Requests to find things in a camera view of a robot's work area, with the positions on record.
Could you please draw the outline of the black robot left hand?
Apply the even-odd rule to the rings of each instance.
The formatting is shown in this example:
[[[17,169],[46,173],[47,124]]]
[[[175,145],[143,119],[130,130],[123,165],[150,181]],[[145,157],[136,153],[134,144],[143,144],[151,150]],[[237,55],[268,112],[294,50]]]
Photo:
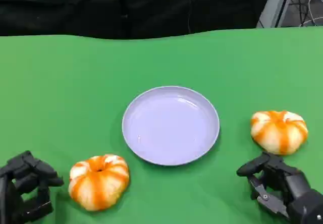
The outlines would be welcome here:
[[[28,223],[53,212],[50,187],[64,180],[48,163],[30,151],[9,159],[1,167],[1,223]]]

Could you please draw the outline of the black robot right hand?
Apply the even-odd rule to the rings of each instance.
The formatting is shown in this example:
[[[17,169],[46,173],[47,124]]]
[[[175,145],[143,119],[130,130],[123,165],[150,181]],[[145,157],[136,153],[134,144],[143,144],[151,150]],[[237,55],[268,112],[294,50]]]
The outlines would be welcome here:
[[[281,156],[264,151],[236,173],[248,179],[251,199],[263,209],[289,223],[322,223],[322,194],[311,188],[303,171],[285,164]]]

